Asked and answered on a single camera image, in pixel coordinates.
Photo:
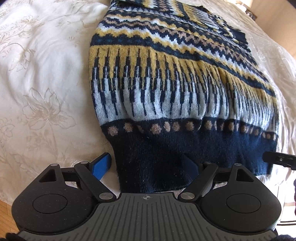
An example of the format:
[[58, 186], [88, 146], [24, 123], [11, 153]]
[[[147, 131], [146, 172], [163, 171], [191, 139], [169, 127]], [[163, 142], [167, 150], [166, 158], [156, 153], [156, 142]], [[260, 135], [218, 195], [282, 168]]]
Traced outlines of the navy yellow patterned knit sweater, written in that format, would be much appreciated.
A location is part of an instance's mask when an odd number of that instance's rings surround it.
[[245, 34], [202, 6], [112, 1], [91, 39], [92, 99], [122, 192], [180, 190], [190, 165], [269, 175], [276, 94]]

